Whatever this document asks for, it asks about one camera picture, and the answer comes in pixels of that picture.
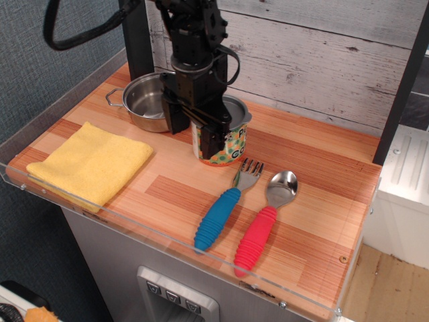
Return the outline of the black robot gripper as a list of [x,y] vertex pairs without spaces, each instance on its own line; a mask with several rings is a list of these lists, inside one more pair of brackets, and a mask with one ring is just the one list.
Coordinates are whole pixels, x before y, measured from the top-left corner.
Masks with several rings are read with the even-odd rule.
[[216,65],[200,74],[175,72],[162,76],[162,109],[171,134],[201,125],[200,150],[208,160],[224,149],[232,117],[222,101],[227,89],[228,66]]

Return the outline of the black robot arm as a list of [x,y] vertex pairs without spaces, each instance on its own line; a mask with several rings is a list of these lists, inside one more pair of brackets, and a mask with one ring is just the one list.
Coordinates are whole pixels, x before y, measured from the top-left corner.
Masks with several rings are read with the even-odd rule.
[[172,134],[195,123],[200,127],[202,158],[208,160],[225,147],[232,117],[223,103],[228,57],[238,56],[222,45],[227,21],[216,1],[156,1],[172,42],[170,64],[163,73],[162,108]]

